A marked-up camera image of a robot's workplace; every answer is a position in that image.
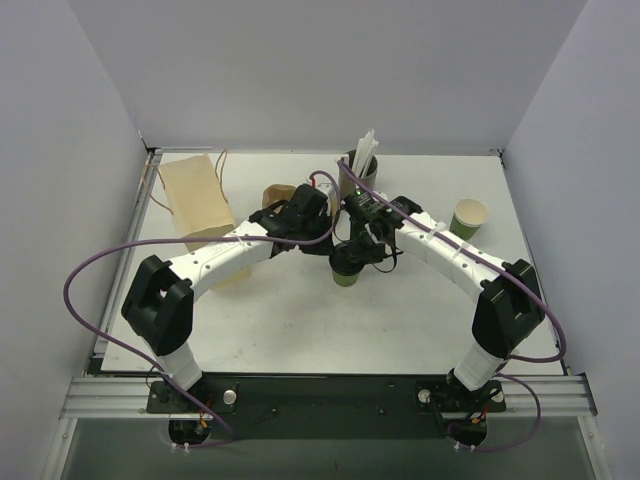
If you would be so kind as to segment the green paper coffee cup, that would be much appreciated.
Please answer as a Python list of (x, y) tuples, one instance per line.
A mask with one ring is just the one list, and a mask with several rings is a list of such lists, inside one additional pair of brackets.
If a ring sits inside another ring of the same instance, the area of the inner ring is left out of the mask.
[(337, 272), (332, 273), (333, 281), (340, 287), (351, 287), (356, 284), (359, 274), (343, 275)]

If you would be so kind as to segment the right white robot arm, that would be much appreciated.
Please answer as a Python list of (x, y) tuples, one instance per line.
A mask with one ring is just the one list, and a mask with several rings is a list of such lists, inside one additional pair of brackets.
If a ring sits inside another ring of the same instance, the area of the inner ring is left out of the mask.
[(474, 302), (473, 342), (451, 372), (467, 391), (484, 387), (542, 323), (544, 313), (532, 298), (539, 294), (538, 279), (528, 262), (508, 263), (480, 252), (403, 196), (384, 202), (357, 189), (344, 207), (353, 226), (425, 262)]

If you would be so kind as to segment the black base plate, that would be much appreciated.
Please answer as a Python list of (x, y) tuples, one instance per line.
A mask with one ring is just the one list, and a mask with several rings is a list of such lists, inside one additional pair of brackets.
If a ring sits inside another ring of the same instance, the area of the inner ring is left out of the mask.
[(503, 413), (499, 381), (468, 393), (445, 375), (240, 375), (207, 373), (185, 398), (150, 386), (146, 411), (169, 417), (170, 438), (193, 440), (415, 440), (457, 424), (483, 441), (485, 417)]

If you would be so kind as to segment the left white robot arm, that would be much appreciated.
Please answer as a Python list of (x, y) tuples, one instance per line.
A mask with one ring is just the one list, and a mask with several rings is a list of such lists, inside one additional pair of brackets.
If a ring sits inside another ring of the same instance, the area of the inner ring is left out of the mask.
[(151, 255), (142, 261), (121, 314), (173, 380), (169, 398), (179, 409), (196, 410), (205, 398), (203, 372), (188, 343), (195, 302), (240, 271), (294, 248), (329, 255), (332, 227), (328, 190), (302, 184), (290, 200), (253, 213), (219, 242), (170, 260)]

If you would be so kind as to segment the white wrapped straw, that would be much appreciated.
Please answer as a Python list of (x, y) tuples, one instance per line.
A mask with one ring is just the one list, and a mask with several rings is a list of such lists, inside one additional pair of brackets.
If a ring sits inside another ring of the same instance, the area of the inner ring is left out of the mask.
[(375, 138), (375, 130), (369, 129), (367, 133), (359, 139), (352, 162), (352, 171), (360, 178), (367, 175), (370, 163), (373, 159), (379, 142)]

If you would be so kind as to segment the aluminium frame rail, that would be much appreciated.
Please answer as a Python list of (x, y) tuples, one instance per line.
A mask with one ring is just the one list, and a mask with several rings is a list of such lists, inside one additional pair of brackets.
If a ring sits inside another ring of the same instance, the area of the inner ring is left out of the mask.
[[(598, 413), (584, 376), (525, 376), (526, 386), (503, 381), (506, 412), (535, 414), (538, 399), (544, 417), (585, 417)], [(79, 377), (71, 380), (61, 419), (133, 419), (147, 414), (150, 381), (144, 378)]]

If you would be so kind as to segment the black plastic cup lid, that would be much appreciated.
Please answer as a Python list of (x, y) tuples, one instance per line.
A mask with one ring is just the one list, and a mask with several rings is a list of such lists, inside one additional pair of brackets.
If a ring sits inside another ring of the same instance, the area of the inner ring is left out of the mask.
[(341, 242), (336, 245), (329, 255), (329, 265), (332, 271), (341, 276), (358, 275), (365, 264), (351, 255), (350, 245)]

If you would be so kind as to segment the grey straw holder cup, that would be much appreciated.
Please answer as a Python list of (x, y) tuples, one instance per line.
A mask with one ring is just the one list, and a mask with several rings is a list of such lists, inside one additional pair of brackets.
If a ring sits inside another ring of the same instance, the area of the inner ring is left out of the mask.
[[(353, 172), (355, 172), (355, 169), (353, 168), (355, 153), (356, 153), (355, 150), (351, 150), (343, 154), (341, 157), (341, 160), (344, 160), (345, 163), (352, 169)], [(373, 156), (369, 164), (366, 175), (361, 178), (362, 182), (370, 189), (374, 189), (377, 173), (378, 173), (378, 159), (376, 156)], [(353, 180), (350, 177), (348, 177), (342, 170), (339, 170), (338, 187), (340, 191), (340, 196), (342, 198), (347, 197), (357, 188)]]

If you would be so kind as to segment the brown cardboard cup carrier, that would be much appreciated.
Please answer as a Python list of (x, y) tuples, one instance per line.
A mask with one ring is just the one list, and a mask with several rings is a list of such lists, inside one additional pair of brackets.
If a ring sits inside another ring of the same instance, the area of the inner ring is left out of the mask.
[(289, 201), (296, 187), (288, 184), (272, 184), (263, 191), (262, 207), (266, 208), (279, 201)]

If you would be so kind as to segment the brown paper bag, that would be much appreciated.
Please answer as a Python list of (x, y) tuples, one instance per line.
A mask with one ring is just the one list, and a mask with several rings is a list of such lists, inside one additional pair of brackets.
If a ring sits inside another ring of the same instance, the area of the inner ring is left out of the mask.
[(166, 206), (182, 238), (222, 237), (237, 225), (208, 154), (191, 156), (158, 167)]

